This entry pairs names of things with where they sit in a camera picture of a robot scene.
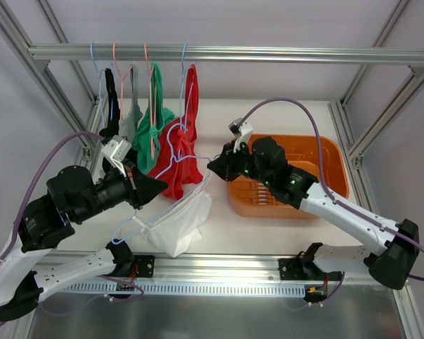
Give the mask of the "red tank top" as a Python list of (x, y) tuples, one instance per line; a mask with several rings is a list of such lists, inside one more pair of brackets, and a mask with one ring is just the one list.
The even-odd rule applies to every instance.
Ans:
[(204, 178), (198, 169), (194, 149), (199, 110), (199, 82), (194, 64), (187, 71), (184, 109), (183, 117), (176, 118), (163, 129), (158, 161), (150, 171), (151, 177), (168, 184), (162, 195), (174, 201), (184, 196), (184, 185), (198, 184)]

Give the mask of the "green tank top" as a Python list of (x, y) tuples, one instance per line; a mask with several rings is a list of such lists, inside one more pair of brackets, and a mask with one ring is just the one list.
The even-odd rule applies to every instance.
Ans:
[(152, 128), (152, 136), (154, 137), (155, 157), (151, 159), (151, 143), (149, 139), (150, 128), (150, 110), (149, 102), (146, 113), (136, 130), (136, 136), (132, 143), (132, 149), (137, 154), (137, 167), (143, 174), (148, 174), (157, 164), (161, 151), (159, 138), (161, 137), (165, 127), (176, 119), (175, 114), (163, 104), (163, 77), (157, 62), (152, 61), (152, 92), (153, 92), (153, 116), (155, 118), (155, 126)]

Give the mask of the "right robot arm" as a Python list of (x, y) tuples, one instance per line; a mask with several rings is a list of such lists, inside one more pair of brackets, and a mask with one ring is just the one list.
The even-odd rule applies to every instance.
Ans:
[(316, 176), (289, 164), (275, 140), (263, 137), (252, 145), (223, 146), (207, 168), (232, 182), (240, 176), (263, 184), (280, 203), (316, 215), (360, 242), (358, 246), (313, 243), (302, 257), (302, 274), (317, 280), (325, 273), (368, 273), (381, 285), (400, 290), (419, 255), (418, 226), (396, 222), (355, 205)]

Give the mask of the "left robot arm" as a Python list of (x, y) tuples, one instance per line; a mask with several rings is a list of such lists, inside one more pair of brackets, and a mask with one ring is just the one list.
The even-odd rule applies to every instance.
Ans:
[(64, 288), (99, 275), (125, 276), (133, 267), (129, 246), (113, 239), (92, 255), (47, 270), (35, 264), (75, 233), (74, 225), (127, 202), (140, 209), (168, 187), (139, 172), (111, 169), (94, 182), (90, 171), (68, 166), (47, 181), (47, 193), (29, 203), (20, 217), (11, 250), (0, 259), (0, 323), (18, 319)]

